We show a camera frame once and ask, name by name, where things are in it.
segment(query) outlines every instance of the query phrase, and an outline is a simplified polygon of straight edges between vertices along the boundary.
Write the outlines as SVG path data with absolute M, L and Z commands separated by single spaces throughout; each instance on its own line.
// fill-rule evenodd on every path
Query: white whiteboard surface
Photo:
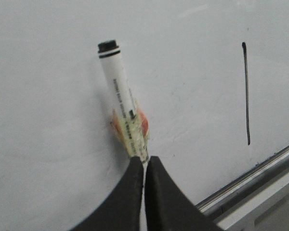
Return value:
M 193 203 L 289 145 L 289 1 L 2 0 L 0 231 L 68 230 L 123 175 L 97 56 L 109 39 L 149 154 Z

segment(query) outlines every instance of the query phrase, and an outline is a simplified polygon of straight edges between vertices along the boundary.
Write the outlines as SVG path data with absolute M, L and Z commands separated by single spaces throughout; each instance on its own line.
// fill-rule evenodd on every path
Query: whiteboard marker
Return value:
M 139 156 L 145 162 L 147 152 L 147 120 L 135 106 L 124 70 L 122 55 L 115 40 L 98 44 L 99 58 L 113 100 L 113 124 L 129 157 Z

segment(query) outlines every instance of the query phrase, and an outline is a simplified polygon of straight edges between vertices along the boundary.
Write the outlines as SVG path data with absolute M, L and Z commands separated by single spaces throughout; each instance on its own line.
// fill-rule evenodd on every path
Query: black marker cap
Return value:
M 106 51 L 111 51 L 114 50 L 116 48 L 118 48 L 119 46 L 117 45 L 115 40 L 109 40 L 106 42 L 101 42 L 100 44 L 98 44 L 98 49 L 99 49 L 99 53 L 102 52 L 106 52 Z

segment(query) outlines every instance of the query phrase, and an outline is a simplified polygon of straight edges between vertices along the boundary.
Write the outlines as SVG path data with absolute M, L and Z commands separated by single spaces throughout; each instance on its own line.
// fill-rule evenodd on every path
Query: black ring on cap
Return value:
M 121 51 L 116 51 L 116 52 L 113 52 L 113 53 L 109 53 L 109 54 L 104 54 L 104 55 L 100 55 L 100 59 L 103 59 L 103 58 L 106 58 L 106 57 L 109 57 L 109 56 L 113 56 L 115 54 L 119 54 Z

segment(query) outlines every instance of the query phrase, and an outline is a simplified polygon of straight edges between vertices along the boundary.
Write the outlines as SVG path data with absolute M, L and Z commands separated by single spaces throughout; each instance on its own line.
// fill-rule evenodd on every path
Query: drawn black line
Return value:
M 246 98 L 246 130 L 247 130 L 247 144 L 250 145 L 250 113 L 249 113 L 249 75 L 247 69 L 247 52 L 246 43 L 242 43 L 244 54 L 244 67 L 245 67 L 245 98 Z

